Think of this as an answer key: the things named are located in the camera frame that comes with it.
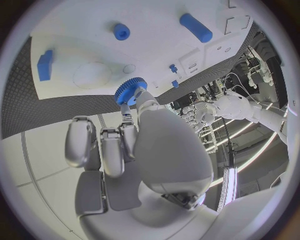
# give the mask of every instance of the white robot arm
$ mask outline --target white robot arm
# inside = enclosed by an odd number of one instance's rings
[[[247,98],[234,91],[226,91],[226,95],[213,102],[198,102],[194,106],[185,107],[182,118],[190,117],[191,111],[195,112],[199,129],[202,126],[210,125],[214,121],[214,117],[234,120],[247,119],[253,123],[261,123],[276,132],[280,139],[287,144],[287,119],[275,112],[263,109],[256,102],[249,102]]]

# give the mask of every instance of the wall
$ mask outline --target wall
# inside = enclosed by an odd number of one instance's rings
[[[136,110],[132,111],[132,116],[137,123]],[[97,134],[102,127],[117,127],[122,122],[120,112],[90,118]],[[87,240],[76,217],[74,202],[83,169],[71,168],[65,161],[65,138],[70,122],[22,132],[2,143],[15,185],[36,217],[66,240]]]

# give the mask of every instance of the diamond plate texture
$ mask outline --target diamond plate texture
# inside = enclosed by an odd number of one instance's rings
[[[189,78],[160,95],[160,104],[168,104],[203,85],[226,75],[245,52],[258,31],[254,23],[237,54]],[[113,95],[66,96],[39,100],[31,62],[31,38],[22,47],[10,70],[2,102],[2,138],[45,125],[70,120],[76,115],[98,115],[120,111]]]

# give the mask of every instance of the blue gear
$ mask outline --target blue gear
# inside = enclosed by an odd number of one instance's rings
[[[118,105],[126,103],[128,106],[136,104],[135,91],[138,87],[147,89],[146,81],[141,77],[134,77],[124,82],[114,94],[114,100]]]

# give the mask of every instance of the blue object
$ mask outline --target blue object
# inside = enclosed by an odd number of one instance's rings
[[[176,89],[179,88],[179,83],[178,83],[177,80],[172,81],[172,85],[173,85],[173,87],[176,88]]]
[[[177,73],[178,71],[177,67],[175,67],[175,64],[170,65],[169,68],[171,69],[172,73]]]
[[[213,33],[189,13],[183,14],[179,22],[194,34],[201,43],[207,43],[213,38]]]
[[[114,94],[118,105],[126,103],[128,106],[136,104],[135,91],[138,87],[147,89],[147,82],[141,77],[134,77],[124,82]]]
[[[113,28],[113,34],[116,39],[123,41],[128,39],[130,36],[130,30],[126,25],[118,23]]]
[[[48,81],[51,78],[53,51],[48,50],[41,55],[37,63],[37,71],[40,81]]]

